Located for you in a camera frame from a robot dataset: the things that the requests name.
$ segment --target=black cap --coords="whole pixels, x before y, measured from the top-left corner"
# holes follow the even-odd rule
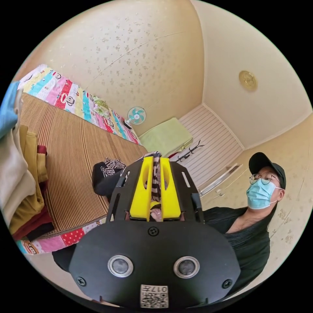
[[[286,189],[286,175],[284,169],[276,164],[272,163],[270,159],[262,152],[255,153],[249,160],[249,170],[251,174],[257,174],[263,167],[270,166],[278,174],[280,186]]]

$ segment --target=colorful quilt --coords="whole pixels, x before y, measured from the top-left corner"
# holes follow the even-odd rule
[[[19,240],[16,242],[20,251],[23,254],[42,254],[54,252],[73,244],[78,243],[82,237],[84,237],[93,228],[105,223],[105,218],[96,221],[87,226],[81,227],[79,229],[71,230],[65,234],[49,237],[49,238],[38,238],[37,240]]]
[[[19,88],[55,107],[75,114],[84,120],[118,135],[135,144],[140,144],[133,129],[123,124],[123,118],[108,107],[109,114],[99,115],[94,96],[83,90],[60,73],[41,64],[20,80]]]

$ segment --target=glasses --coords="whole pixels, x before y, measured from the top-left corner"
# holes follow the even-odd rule
[[[279,182],[279,180],[272,174],[272,173],[264,173],[262,175],[260,174],[254,174],[250,177],[250,184],[253,185],[256,183],[256,181],[258,179],[261,178],[261,182],[263,183],[263,185],[267,185],[270,181],[272,181],[273,179],[277,180]]]

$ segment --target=face mask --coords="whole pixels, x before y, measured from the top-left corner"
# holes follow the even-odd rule
[[[264,185],[261,179],[258,179],[253,185],[250,185],[247,190],[248,207],[253,210],[265,209],[272,203],[278,201],[270,202],[274,190],[276,188],[282,189],[276,187],[272,182]]]

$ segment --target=bed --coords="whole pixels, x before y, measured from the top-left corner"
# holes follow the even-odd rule
[[[21,124],[47,147],[45,198],[55,230],[34,241],[19,240],[17,245],[24,254],[48,253],[77,243],[105,221],[109,204],[106,197],[93,191],[93,165],[106,157],[129,165],[147,150],[132,139],[103,131],[99,125],[67,112],[66,107],[57,109],[47,98],[44,101],[26,93],[22,98]]]
[[[23,88],[25,93],[68,111],[109,133],[140,144],[135,131],[124,126],[124,118],[108,107],[104,100],[89,94],[46,64],[39,65],[25,75],[20,80],[19,88]],[[105,106],[105,114],[101,114],[101,110],[97,110],[98,103]]]

